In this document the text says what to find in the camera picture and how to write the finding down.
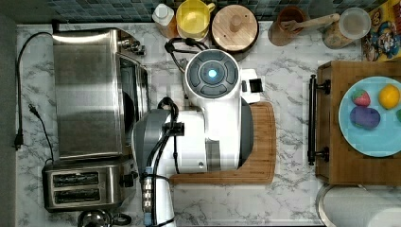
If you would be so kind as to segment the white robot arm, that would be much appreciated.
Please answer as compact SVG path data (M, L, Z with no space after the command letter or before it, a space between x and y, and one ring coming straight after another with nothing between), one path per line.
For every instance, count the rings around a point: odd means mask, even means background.
M146 227L175 227L169 178L235 170L253 149L253 117L241 96L242 70L218 49L197 53L184 69L192 105L168 96L134 124L131 141L139 170Z

